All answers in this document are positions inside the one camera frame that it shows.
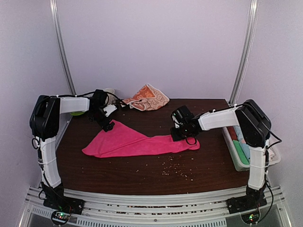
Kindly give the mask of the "pink microfiber towel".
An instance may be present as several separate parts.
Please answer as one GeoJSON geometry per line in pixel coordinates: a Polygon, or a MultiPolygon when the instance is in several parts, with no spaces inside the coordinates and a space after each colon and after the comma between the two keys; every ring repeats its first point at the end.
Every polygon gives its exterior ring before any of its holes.
{"type": "Polygon", "coordinates": [[[179,153],[185,150],[198,150],[200,144],[194,138],[173,141],[171,135],[147,137],[144,134],[113,121],[113,129],[100,131],[82,153],[98,158],[133,157],[179,153]]]}

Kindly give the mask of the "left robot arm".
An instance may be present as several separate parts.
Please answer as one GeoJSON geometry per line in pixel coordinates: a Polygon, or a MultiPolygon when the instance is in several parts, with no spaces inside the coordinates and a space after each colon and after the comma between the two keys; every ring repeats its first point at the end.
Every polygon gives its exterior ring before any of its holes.
{"type": "Polygon", "coordinates": [[[84,200],[64,195],[64,186],[59,176],[56,160],[56,137],[63,114],[88,113],[103,131],[110,131],[114,123],[110,114],[117,110],[113,103],[117,97],[97,89],[82,95],[40,95],[30,117],[32,146],[37,150],[41,169],[41,186],[45,194],[43,205],[63,212],[81,214],[84,200]]]}

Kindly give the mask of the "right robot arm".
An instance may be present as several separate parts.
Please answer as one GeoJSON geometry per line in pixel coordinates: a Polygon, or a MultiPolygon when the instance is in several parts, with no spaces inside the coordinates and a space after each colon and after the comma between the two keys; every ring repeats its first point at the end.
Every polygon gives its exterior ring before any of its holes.
{"type": "Polygon", "coordinates": [[[184,105],[171,114],[173,141],[195,138],[200,132],[239,126],[250,151],[250,174],[246,194],[226,201],[229,213],[257,209],[267,204],[264,190],[269,165],[271,121],[252,99],[243,104],[194,115],[184,105]]]}

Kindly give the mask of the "beige ceramic mug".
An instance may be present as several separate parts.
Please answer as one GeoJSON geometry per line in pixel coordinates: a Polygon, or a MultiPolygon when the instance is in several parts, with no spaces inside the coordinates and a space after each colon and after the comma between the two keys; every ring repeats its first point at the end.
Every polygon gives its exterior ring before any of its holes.
{"type": "Polygon", "coordinates": [[[105,88],[104,91],[108,95],[108,97],[106,98],[106,103],[108,105],[113,104],[116,101],[116,98],[114,96],[115,90],[113,88],[105,88]]]}

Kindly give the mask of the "green plastic plate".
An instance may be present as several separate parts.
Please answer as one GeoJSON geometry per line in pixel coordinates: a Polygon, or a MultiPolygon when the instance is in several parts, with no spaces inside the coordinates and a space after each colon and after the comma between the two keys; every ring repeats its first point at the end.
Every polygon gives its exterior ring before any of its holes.
{"type": "Polygon", "coordinates": [[[85,112],[71,112],[70,115],[72,116],[80,116],[80,115],[83,115],[85,114],[85,112]]]}

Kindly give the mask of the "red rolled towel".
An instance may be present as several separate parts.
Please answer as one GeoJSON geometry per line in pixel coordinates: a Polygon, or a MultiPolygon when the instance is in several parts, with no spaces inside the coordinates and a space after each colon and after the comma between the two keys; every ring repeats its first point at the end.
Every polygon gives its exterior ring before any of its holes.
{"type": "Polygon", "coordinates": [[[238,140],[237,133],[233,126],[228,127],[227,130],[232,140],[238,140]]]}

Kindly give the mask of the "orange patterned towel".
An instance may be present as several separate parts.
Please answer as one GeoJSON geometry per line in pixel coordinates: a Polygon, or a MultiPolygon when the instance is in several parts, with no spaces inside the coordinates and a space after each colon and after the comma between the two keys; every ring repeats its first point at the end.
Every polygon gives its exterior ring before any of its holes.
{"type": "Polygon", "coordinates": [[[162,91],[150,84],[144,85],[133,97],[123,100],[131,109],[139,111],[155,111],[164,107],[169,101],[170,99],[162,91]]]}

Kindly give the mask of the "light blue rolled towel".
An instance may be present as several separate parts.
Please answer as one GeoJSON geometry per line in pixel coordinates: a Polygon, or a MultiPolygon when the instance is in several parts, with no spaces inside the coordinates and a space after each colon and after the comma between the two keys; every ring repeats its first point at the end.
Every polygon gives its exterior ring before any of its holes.
{"type": "Polygon", "coordinates": [[[234,129],[235,129],[238,141],[242,142],[242,143],[246,143],[240,126],[234,126],[234,129]]]}

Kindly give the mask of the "blue cartoon rolled towel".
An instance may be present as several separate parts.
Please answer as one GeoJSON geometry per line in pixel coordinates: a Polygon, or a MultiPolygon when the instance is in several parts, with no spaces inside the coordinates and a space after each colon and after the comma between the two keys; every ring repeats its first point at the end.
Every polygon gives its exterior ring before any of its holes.
{"type": "Polygon", "coordinates": [[[250,160],[250,149],[249,149],[249,145],[246,144],[245,140],[242,139],[239,141],[240,147],[246,157],[247,160],[250,160]]]}

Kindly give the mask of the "green rolled towel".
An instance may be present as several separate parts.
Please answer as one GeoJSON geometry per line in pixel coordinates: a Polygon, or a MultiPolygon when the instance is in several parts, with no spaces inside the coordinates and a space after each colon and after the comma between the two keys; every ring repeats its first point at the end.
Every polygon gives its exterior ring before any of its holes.
{"type": "Polygon", "coordinates": [[[237,141],[237,140],[233,140],[233,144],[235,146],[235,149],[237,151],[237,154],[240,158],[240,161],[244,164],[244,165],[248,165],[250,162],[248,161],[248,159],[246,158],[241,146],[240,146],[240,143],[237,141]]]}

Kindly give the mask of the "white plastic basket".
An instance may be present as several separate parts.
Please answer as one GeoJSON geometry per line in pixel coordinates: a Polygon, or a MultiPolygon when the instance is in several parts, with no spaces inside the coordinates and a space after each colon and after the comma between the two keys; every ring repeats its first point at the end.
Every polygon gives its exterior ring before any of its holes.
{"type": "Polygon", "coordinates": [[[223,137],[227,144],[228,150],[232,157],[232,162],[236,171],[249,171],[251,168],[256,170],[257,168],[266,168],[272,165],[275,165],[281,161],[280,153],[277,149],[275,149],[272,145],[274,141],[269,139],[265,147],[251,147],[250,149],[250,160],[248,165],[244,165],[237,154],[233,141],[229,135],[227,127],[222,128],[223,137]]]}

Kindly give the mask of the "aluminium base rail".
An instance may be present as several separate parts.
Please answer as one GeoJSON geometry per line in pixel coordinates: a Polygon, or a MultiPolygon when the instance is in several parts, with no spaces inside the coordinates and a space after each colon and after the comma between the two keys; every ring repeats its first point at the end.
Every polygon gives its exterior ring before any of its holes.
{"type": "MultiPolygon", "coordinates": [[[[43,206],[40,188],[30,187],[17,227],[55,227],[53,210],[43,206]]],[[[243,196],[245,187],[179,195],[136,196],[65,190],[69,197],[85,201],[82,214],[72,214],[63,227],[294,227],[282,190],[273,187],[273,206],[257,225],[231,214],[226,200],[243,196]]]]}

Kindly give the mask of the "left aluminium frame post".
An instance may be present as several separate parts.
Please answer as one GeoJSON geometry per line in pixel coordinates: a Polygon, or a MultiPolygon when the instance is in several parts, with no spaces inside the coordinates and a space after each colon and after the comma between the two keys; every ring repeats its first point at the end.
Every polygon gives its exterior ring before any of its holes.
{"type": "Polygon", "coordinates": [[[62,62],[64,75],[66,77],[67,85],[69,87],[71,94],[75,95],[76,90],[75,90],[75,86],[74,86],[74,83],[73,83],[73,80],[71,77],[68,59],[67,59],[67,55],[66,55],[66,51],[65,51],[65,47],[64,47],[57,1],[50,0],[49,2],[50,2],[50,11],[51,11],[52,19],[53,19],[53,25],[54,25],[54,29],[55,29],[56,39],[57,39],[58,48],[59,48],[59,56],[60,56],[60,59],[62,62]]]}

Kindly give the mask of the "aluminium frame post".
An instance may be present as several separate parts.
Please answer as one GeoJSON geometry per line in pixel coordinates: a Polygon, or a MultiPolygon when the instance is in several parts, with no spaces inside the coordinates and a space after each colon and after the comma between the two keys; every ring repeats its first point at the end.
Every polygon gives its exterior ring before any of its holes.
{"type": "Polygon", "coordinates": [[[55,29],[56,39],[57,39],[58,48],[59,48],[59,56],[60,56],[60,59],[62,62],[64,75],[66,77],[67,85],[69,87],[71,94],[75,95],[76,90],[75,90],[75,86],[74,86],[74,83],[73,83],[73,80],[71,77],[68,59],[67,59],[67,55],[66,55],[66,51],[65,51],[65,47],[64,47],[57,1],[50,0],[49,2],[50,2],[50,11],[51,11],[52,19],[53,19],[53,25],[54,25],[54,29],[55,29]]]}
{"type": "Polygon", "coordinates": [[[241,88],[249,64],[248,63],[249,53],[252,48],[254,36],[255,36],[256,23],[258,17],[258,5],[259,5],[259,0],[250,1],[250,10],[249,10],[246,34],[244,38],[244,44],[240,58],[240,63],[236,74],[236,79],[229,99],[230,105],[235,105],[237,103],[237,100],[239,99],[239,95],[241,93],[241,88]]]}

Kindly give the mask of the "right aluminium frame post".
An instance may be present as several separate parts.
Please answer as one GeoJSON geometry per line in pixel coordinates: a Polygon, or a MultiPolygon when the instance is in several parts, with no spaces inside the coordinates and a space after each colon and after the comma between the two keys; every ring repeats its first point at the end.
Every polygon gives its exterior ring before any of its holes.
{"type": "Polygon", "coordinates": [[[258,17],[258,5],[259,5],[259,0],[250,1],[250,10],[249,10],[246,34],[244,38],[244,44],[240,58],[240,63],[236,74],[236,79],[229,99],[230,105],[235,105],[237,103],[237,100],[239,99],[239,95],[241,93],[241,88],[249,64],[248,63],[249,53],[252,48],[254,36],[255,36],[256,23],[258,17]]]}

